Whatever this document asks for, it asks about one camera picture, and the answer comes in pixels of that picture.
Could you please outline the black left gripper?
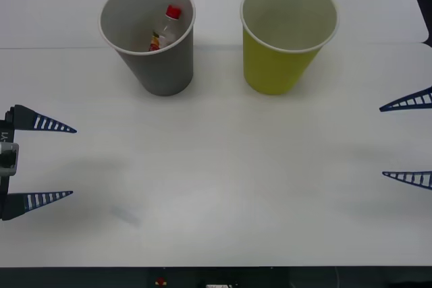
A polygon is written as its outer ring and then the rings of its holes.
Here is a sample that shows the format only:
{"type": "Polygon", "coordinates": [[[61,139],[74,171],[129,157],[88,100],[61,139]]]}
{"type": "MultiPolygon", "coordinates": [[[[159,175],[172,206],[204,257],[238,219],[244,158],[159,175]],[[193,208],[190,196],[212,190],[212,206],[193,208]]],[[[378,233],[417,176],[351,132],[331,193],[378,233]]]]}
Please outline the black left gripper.
{"type": "Polygon", "coordinates": [[[9,221],[27,212],[44,207],[72,195],[73,191],[7,194],[9,178],[16,174],[15,129],[24,131],[63,132],[76,134],[77,130],[56,119],[25,107],[15,105],[1,120],[1,220],[9,221]]]}

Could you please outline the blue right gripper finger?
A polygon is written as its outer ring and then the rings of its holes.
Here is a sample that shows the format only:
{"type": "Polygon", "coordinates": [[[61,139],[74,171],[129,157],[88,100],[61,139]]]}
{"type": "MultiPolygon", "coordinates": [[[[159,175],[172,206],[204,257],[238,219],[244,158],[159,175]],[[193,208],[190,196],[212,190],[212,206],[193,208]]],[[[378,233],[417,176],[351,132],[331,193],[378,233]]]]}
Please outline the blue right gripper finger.
{"type": "Polygon", "coordinates": [[[379,108],[381,112],[431,109],[431,87],[393,100],[379,108]]]}
{"type": "Polygon", "coordinates": [[[383,171],[382,175],[414,187],[427,190],[432,188],[432,171],[383,171]]]}

